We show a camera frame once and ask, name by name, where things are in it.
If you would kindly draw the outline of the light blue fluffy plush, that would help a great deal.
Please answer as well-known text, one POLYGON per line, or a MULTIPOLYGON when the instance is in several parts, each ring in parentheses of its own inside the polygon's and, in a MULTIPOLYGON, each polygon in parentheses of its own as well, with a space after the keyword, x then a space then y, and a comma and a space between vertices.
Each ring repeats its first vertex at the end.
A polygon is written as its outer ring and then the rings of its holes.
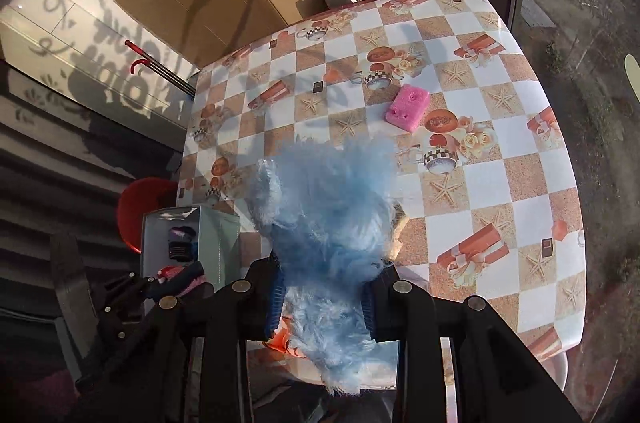
POLYGON ((245 201, 277 256, 291 345, 332 394, 357 395, 371 367, 397 365, 364 322, 364 284, 384 269, 395 219, 396 144, 356 137, 341 148, 311 139, 263 158, 245 201))

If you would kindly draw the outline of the red plastic stool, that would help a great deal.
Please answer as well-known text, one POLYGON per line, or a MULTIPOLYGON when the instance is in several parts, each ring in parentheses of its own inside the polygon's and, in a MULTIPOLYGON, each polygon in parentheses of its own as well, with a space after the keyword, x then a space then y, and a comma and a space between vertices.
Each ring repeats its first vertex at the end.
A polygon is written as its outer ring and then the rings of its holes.
POLYGON ((156 210, 174 207, 178 183, 163 178, 138 179, 122 191, 116 208, 119 235, 129 250, 142 250, 143 219, 156 210))

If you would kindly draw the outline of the purple knitted hat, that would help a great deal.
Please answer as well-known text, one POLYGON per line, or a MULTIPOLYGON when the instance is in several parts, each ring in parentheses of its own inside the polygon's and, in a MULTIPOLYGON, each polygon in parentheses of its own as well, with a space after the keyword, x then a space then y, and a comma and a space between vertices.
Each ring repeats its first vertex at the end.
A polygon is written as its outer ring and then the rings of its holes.
POLYGON ((190 226, 168 231, 168 256, 173 261, 194 261, 198 255, 198 234, 190 226))

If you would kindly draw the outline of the pink foam sponge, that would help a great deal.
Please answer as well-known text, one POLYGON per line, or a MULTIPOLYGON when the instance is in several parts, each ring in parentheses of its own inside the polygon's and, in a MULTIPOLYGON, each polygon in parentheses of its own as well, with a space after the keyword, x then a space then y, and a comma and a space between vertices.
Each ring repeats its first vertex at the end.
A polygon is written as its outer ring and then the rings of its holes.
POLYGON ((384 118, 390 125, 407 132, 415 132, 421 125, 430 100, 431 95, 427 90, 406 84, 396 94, 384 118))

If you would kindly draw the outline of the grey white storage box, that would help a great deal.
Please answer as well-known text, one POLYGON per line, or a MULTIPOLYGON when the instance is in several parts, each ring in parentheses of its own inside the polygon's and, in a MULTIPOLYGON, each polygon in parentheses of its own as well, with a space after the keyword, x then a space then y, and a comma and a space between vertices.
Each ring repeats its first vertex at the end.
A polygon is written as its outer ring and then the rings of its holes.
POLYGON ((143 219, 141 270, 156 276, 167 266, 186 266, 193 261, 173 261, 168 256, 168 231, 190 226, 198 234, 199 261, 205 278, 216 290, 241 278, 240 218, 206 205, 164 208, 143 219))

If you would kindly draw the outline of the patterned checkered tablecloth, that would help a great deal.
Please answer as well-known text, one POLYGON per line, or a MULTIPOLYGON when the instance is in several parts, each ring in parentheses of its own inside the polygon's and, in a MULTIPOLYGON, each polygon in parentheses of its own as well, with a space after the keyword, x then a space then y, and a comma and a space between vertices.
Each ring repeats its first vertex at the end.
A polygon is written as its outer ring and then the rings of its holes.
POLYGON ((561 128, 489 0, 366 0, 201 71, 177 202, 244 214, 287 144, 388 138, 398 263, 429 292, 487 299, 539 359, 577 346, 586 251, 561 128))

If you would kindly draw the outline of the red handled mop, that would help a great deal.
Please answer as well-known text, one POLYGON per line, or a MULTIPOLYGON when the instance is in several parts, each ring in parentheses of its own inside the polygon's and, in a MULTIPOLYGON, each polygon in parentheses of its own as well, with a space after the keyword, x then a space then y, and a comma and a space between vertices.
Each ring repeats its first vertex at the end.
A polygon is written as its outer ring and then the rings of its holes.
POLYGON ((165 79, 166 82, 179 89, 191 99, 195 97, 195 88, 187 80, 180 78, 176 73, 170 71, 169 68, 166 68, 165 65, 162 65, 160 61, 157 61, 130 39, 126 39, 124 45, 137 56, 129 65, 130 75, 136 74, 137 68, 142 66, 142 68, 147 68, 160 76, 160 78, 165 79))

